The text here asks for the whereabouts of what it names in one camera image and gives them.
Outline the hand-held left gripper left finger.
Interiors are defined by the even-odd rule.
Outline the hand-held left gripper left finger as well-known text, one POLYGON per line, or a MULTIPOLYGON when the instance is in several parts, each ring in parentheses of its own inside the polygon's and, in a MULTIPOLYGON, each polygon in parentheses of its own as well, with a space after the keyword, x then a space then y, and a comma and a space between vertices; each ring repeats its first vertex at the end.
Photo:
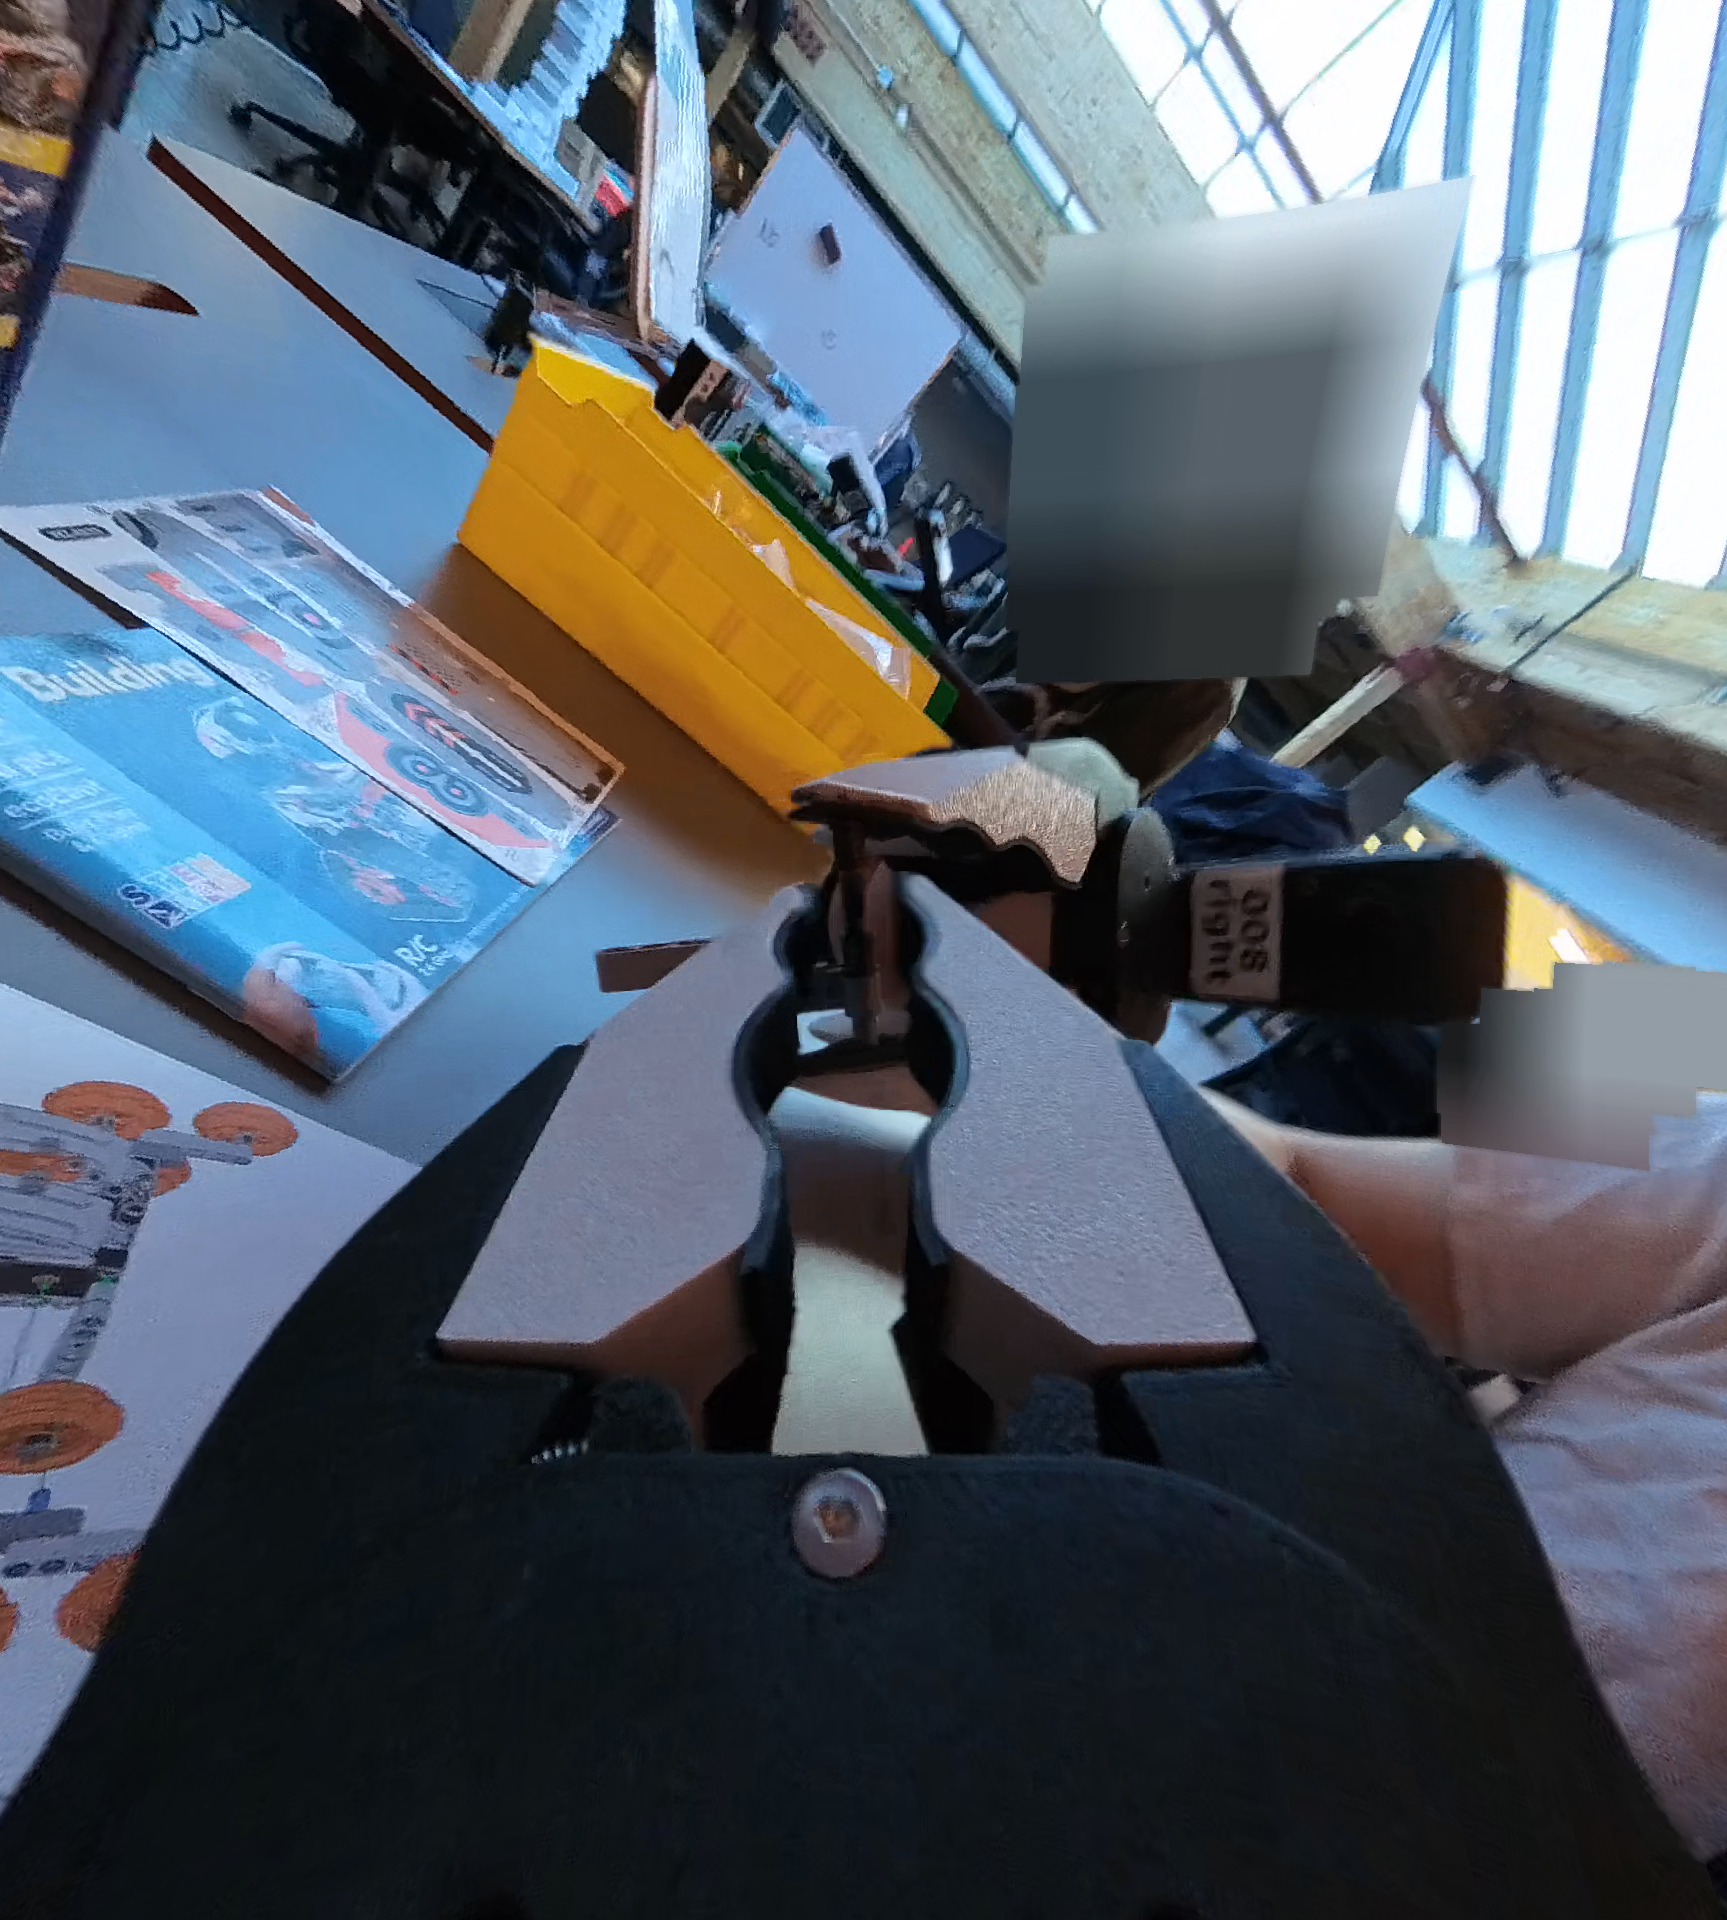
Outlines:
POLYGON ((798 1077, 778 891, 587 1036, 440 1349, 666 1384, 703 1446, 767 1456, 793 1332, 793 1232, 767 1111, 798 1077))

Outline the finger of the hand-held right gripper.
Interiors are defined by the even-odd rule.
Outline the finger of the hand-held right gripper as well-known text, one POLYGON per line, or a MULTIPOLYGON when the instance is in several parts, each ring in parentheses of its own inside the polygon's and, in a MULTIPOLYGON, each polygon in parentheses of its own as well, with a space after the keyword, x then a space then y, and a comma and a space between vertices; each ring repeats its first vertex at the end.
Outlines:
POLYGON ((882 861, 986 864, 1023 855, 1043 886, 1080 886, 1103 837, 1103 764, 1080 750, 957 750, 844 768, 790 793, 790 816, 882 861))

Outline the person's white t-shirt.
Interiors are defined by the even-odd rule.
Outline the person's white t-shirt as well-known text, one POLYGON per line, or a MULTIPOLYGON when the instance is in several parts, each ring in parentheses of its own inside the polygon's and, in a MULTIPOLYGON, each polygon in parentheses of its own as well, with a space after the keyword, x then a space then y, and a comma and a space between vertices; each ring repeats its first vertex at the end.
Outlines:
POLYGON ((1727 1098, 1649 1165, 1457 1151, 1448 1244, 1586 1670, 1727 1897, 1727 1098))

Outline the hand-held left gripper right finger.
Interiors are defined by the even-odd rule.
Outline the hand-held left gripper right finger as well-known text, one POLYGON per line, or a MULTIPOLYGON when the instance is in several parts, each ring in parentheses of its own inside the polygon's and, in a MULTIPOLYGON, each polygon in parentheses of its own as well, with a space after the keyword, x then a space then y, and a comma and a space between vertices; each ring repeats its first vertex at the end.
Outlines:
POLYGON ((934 882, 901 882, 908 1151, 901 1366, 925 1456, 995 1456, 1043 1374, 1261 1362, 1136 1046, 934 882))

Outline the white open instruction booklet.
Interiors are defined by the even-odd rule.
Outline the white open instruction booklet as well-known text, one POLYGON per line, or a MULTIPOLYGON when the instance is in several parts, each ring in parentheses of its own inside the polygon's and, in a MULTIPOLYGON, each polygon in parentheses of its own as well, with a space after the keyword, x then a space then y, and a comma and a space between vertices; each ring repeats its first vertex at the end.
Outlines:
POLYGON ((247 1358, 411 1165, 0 989, 0 1797, 247 1358))

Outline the whiteboard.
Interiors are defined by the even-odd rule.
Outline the whiteboard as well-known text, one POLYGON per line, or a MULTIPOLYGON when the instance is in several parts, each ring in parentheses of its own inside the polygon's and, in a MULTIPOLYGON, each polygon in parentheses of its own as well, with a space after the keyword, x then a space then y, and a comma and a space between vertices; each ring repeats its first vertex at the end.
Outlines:
POLYGON ((790 132, 705 259, 705 298, 865 448, 901 431, 965 324, 810 132, 790 132))

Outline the blue kit manual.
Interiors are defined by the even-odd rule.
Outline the blue kit manual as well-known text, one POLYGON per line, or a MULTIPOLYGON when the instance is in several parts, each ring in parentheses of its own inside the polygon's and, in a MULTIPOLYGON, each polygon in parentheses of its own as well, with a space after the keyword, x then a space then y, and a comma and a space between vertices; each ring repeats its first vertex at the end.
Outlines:
POLYGON ((158 634, 0 635, 0 869, 344 1078, 539 886, 158 634))

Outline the yellow plastic bin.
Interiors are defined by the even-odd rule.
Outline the yellow plastic bin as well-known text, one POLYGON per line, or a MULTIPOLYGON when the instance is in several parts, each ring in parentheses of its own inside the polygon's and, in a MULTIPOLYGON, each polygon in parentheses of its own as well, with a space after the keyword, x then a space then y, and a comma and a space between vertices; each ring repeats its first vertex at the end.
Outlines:
POLYGON ((597 360, 531 350, 463 547, 776 814, 948 744, 948 688, 896 620, 597 360))

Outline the person's right forearm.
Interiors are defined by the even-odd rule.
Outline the person's right forearm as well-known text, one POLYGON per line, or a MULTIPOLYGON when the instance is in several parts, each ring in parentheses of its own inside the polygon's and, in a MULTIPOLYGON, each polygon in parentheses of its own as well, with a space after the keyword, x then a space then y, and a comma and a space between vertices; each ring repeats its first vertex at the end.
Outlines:
POLYGON ((1688 1213, 1637 1165, 1323 1136, 1209 1095, 1378 1270, 1436 1354, 1554 1382, 1718 1300, 1688 1213))

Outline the grey perforated brick beam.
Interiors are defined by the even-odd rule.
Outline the grey perforated brick beam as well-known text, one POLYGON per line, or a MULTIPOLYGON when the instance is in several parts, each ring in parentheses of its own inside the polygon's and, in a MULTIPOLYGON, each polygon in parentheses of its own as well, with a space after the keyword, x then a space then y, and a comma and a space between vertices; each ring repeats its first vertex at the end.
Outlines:
POLYGON ((660 978, 674 978, 688 959, 705 947, 710 937, 597 947, 593 954, 597 990, 602 995, 650 990, 660 978))

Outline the black axle rod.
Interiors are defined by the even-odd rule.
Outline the black axle rod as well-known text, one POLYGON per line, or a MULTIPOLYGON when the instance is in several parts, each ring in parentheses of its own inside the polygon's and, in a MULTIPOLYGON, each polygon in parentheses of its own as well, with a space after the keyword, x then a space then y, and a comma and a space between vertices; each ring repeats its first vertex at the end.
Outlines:
POLYGON ((874 945, 869 945, 869 875, 865 831, 858 820, 834 820, 834 954, 844 971, 844 1013, 852 1022, 852 1046, 874 1052, 874 945))

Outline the tilted wooden board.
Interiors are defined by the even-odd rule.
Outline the tilted wooden board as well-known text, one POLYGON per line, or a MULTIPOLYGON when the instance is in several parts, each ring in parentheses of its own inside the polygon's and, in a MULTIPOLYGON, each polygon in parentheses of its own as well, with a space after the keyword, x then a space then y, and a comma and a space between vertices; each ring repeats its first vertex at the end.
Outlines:
POLYGON ((703 324, 710 233, 710 110, 689 0, 650 6, 650 75, 640 101, 635 322, 658 350, 703 324))

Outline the grey orange sticker sheet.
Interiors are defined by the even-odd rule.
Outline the grey orange sticker sheet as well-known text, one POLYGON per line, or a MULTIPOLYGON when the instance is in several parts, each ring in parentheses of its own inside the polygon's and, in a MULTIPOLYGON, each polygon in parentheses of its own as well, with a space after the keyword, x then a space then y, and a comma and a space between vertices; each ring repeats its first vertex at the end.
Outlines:
POLYGON ((615 826, 610 750, 273 490, 0 507, 0 535, 524 886, 615 826))

